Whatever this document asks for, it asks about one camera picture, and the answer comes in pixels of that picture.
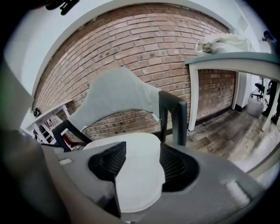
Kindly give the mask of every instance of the hardwood floor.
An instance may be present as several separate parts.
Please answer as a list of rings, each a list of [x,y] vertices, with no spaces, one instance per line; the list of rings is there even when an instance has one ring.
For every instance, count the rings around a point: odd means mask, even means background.
[[[265,132],[261,130],[265,120],[263,115],[257,119],[246,111],[230,110],[188,132],[186,146],[230,161],[243,160],[272,134],[277,135],[274,140],[280,140],[276,125],[270,123]],[[172,141],[172,136],[167,136],[166,141]]]

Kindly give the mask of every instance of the vent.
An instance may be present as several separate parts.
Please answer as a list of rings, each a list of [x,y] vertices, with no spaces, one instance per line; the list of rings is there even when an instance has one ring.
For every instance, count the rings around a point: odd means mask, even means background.
[[[115,182],[115,177],[125,160],[126,142],[121,142],[102,153],[92,156],[88,161],[88,168],[99,179]]]
[[[197,161],[180,151],[162,143],[160,164],[165,174],[163,192],[181,191],[189,186],[198,176]]]

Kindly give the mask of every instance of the black object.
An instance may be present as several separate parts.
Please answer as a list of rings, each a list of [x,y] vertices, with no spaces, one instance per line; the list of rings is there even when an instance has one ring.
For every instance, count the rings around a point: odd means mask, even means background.
[[[35,111],[33,112],[34,117],[38,117],[41,115],[41,112],[38,107],[36,107]]]
[[[57,141],[57,143],[64,149],[64,152],[71,152],[71,149],[67,146],[64,139],[61,136],[61,133],[68,129],[70,132],[72,132],[75,136],[77,136],[79,139],[81,139],[86,144],[89,144],[92,142],[88,137],[86,137],[82,132],[80,132],[69,120],[63,121],[61,124],[59,124],[54,130],[53,135]]]
[[[58,8],[60,5],[62,5],[60,7],[61,9],[61,15],[64,16],[66,15],[70,9],[72,9],[74,7],[74,5],[76,5],[80,0],[56,0],[53,3],[49,4],[46,6],[47,10],[54,10],[56,8]]]
[[[187,138],[186,101],[165,91],[159,91],[158,94],[161,119],[161,134],[159,135],[159,140],[161,142],[165,142],[167,129],[167,115],[169,111],[171,113],[173,126],[173,144],[185,146]],[[71,151],[71,149],[67,146],[67,144],[61,136],[61,133],[66,128],[79,139],[81,139],[83,142],[87,144],[92,142],[92,140],[90,140],[82,132],[80,132],[69,120],[65,120],[53,130],[53,135],[57,143],[64,149],[64,152]]]
[[[88,160],[88,168],[99,179],[115,183],[115,178],[126,161],[126,142],[121,142],[92,156]]]
[[[268,88],[266,91],[266,95],[270,95],[270,89],[271,89],[271,85],[272,85],[272,80],[268,83]],[[263,79],[262,79],[262,84],[260,83],[255,83],[255,86],[259,89],[258,92],[260,94],[251,94],[251,98],[253,98],[253,96],[257,97],[257,101],[261,100],[263,98],[264,95],[264,90],[265,90],[265,86],[263,85]]]
[[[165,142],[167,129],[167,111],[171,113],[173,144],[186,145],[187,141],[187,103],[183,99],[165,91],[159,91],[161,117],[161,142]]]
[[[197,178],[199,165],[197,161],[168,145],[161,143],[160,163],[165,174],[163,192],[181,191]]]
[[[61,9],[61,15],[64,16],[67,14],[67,12],[70,11],[70,9],[72,9],[74,7],[74,5],[76,5],[80,0],[64,0],[64,4],[62,7],[60,7]]]

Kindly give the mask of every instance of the gray cloth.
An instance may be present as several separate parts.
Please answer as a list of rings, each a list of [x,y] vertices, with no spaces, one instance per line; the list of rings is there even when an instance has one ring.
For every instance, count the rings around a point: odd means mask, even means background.
[[[129,69],[119,67],[91,82],[82,106],[68,120],[82,130],[125,110],[144,110],[159,117],[159,90],[144,83]]]

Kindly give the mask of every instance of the white arch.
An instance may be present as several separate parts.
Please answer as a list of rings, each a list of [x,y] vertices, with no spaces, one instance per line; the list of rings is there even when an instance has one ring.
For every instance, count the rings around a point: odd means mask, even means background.
[[[93,18],[128,4],[154,0],[80,1],[66,16],[60,10],[45,8],[31,11],[21,22],[8,43],[4,55],[8,65],[34,96],[40,77],[59,46],[78,28]],[[237,27],[240,11],[228,0],[157,0],[159,3],[178,4],[212,16],[231,30]]]

